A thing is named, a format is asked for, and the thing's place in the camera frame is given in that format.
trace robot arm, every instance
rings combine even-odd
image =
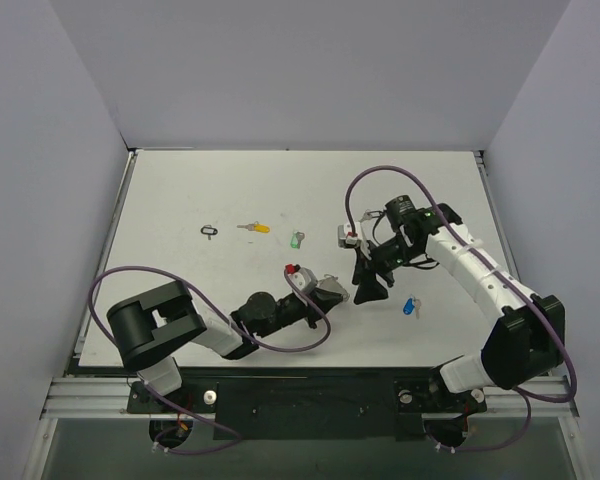
[[[478,250],[492,265],[485,265],[463,247],[442,226],[431,208],[416,209],[407,195],[385,206],[395,236],[381,245],[364,237],[360,224],[356,234],[349,224],[339,228],[339,245],[356,251],[353,283],[358,285],[355,304],[388,297],[377,277],[393,286],[392,271],[408,267],[418,256],[427,254],[442,265],[478,304],[492,332],[480,352],[451,360],[434,369],[432,394],[448,395],[496,385],[511,389],[530,378],[547,372],[562,362],[562,356],[546,330],[528,306],[494,275],[505,273],[481,248],[462,219],[447,205],[438,205],[454,230],[471,248]],[[564,308],[553,296],[540,298],[513,277],[509,280],[541,310],[564,341]]]
[[[324,313],[349,297],[334,277],[318,281],[311,270],[298,265],[287,266],[287,273]],[[156,317],[164,319],[164,325],[158,326]],[[229,326],[216,317],[203,319],[187,287],[173,281],[114,305],[107,319],[125,369],[137,372],[158,393],[166,395],[182,384],[171,354],[188,342],[227,360],[238,360],[259,348],[255,335],[266,337],[302,319],[316,328],[320,315],[295,292],[278,301],[269,293],[257,292],[231,313],[236,325]]]

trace white table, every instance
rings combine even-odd
[[[225,313],[254,292],[279,298],[290,290],[285,264],[301,264],[321,278],[339,277],[353,295],[354,253],[339,249],[336,229],[346,221],[344,193],[365,168],[393,164],[416,174],[438,203],[448,203],[474,237],[502,265],[504,253],[475,159],[470,152],[285,152],[285,151],[140,151],[111,247],[107,268],[140,264],[177,273],[205,292]],[[417,207],[428,206],[406,177],[374,173],[353,192],[359,219],[365,209],[382,209],[400,194]],[[238,229],[254,221],[269,234]],[[219,233],[200,234],[211,224]],[[371,222],[365,223],[370,234]],[[302,248],[290,247],[294,230],[306,234]],[[389,238],[384,221],[381,241]],[[389,299],[361,306],[352,300],[329,313],[331,338],[310,352],[280,354],[258,350],[239,361],[190,344],[175,357],[191,367],[408,367],[433,366],[482,347],[490,327],[480,310],[442,268],[395,272]],[[103,282],[97,310],[105,319],[113,304],[168,280],[139,272]],[[422,299],[421,318],[403,314],[410,295]],[[203,316],[212,315],[201,302]],[[283,347],[313,343],[323,322],[310,330],[298,322],[265,339]],[[121,366],[118,351],[92,322],[80,366]]]

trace wall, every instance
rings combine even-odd
[[[46,0],[0,0],[0,479],[19,478],[126,160]]]
[[[132,147],[485,148],[568,0],[51,0]]]
[[[600,0],[571,2],[486,162],[521,275],[566,304],[600,475]]]

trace blue tag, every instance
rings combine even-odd
[[[404,313],[405,315],[411,315],[415,308],[416,306],[413,304],[413,297],[410,297],[409,300],[407,300],[407,303],[404,304],[402,313]]]

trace yellow-handled key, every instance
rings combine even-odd
[[[249,223],[247,225],[238,225],[238,228],[245,228],[250,232],[269,233],[271,229],[266,225],[260,225],[259,222]]]

